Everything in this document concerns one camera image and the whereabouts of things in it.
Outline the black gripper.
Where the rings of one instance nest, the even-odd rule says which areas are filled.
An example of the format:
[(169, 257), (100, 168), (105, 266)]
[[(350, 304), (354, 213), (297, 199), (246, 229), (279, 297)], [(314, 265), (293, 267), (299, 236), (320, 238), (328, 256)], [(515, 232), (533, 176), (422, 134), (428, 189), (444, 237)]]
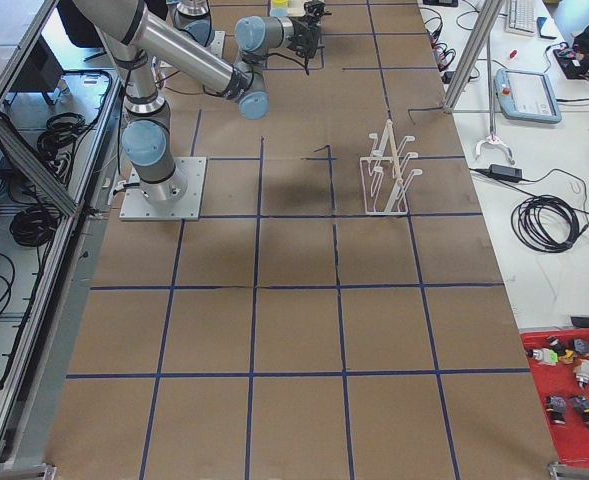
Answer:
[(322, 17), (323, 15), (290, 17), (293, 34), (289, 36), (289, 49), (297, 56), (315, 56), (324, 47), (320, 40)]

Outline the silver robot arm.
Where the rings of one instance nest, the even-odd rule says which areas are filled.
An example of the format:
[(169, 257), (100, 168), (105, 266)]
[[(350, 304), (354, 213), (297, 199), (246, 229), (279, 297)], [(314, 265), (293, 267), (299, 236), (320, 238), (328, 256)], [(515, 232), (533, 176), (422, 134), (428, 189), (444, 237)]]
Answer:
[(269, 110), (263, 78), (268, 57), (285, 47), (306, 66), (320, 49), (322, 1), (307, 1), (299, 16), (275, 7), (268, 16), (240, 19), (235, 26), (238, 53), (229, 63), (213, 53), (211, 9), (206, 1), (171, 1), (171, 21), (151, 12), (143, 1), (78, 1), (81, 14), (97, 29), (125, 87), (129, 120), (121, 135), (125, 153), (139, 176), (142, 196), (171, 205), (189, 187), (188, 176), (170, 151), (170, 107), (154, 78), (158, 58), (199, 82), (206, 94), (238, 104), (251, 120)]
[(172, 8), (172, 22), (176, 29), (204, 47), (214, 40), (211, 11), (206, 0), (176, 1)]

